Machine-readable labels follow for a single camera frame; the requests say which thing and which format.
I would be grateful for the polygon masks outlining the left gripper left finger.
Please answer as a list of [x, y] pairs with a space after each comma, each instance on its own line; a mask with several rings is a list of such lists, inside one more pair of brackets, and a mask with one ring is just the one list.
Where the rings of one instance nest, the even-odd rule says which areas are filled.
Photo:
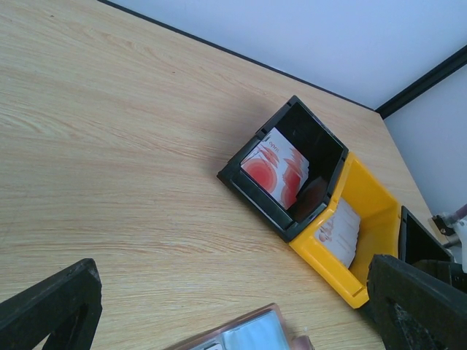
[[101, 279], [85, 258], [1, 303], [1, 348], [89, 349], [101, 317]]

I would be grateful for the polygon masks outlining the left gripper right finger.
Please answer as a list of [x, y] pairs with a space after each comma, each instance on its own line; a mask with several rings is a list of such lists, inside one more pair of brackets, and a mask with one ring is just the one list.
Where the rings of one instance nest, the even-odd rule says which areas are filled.
[[386, 349], [465, 349], [466, 273], [456, 262], [373, 257], [367, 290]]

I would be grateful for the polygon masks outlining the pink card holder wallet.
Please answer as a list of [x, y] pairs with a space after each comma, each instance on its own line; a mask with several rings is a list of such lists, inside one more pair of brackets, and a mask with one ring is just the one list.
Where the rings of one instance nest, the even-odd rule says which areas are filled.
[[306, 335], [292, 337], [279, 306], [270, 303], [219, 327], [186, 338], [170, 349], [313, 349]]

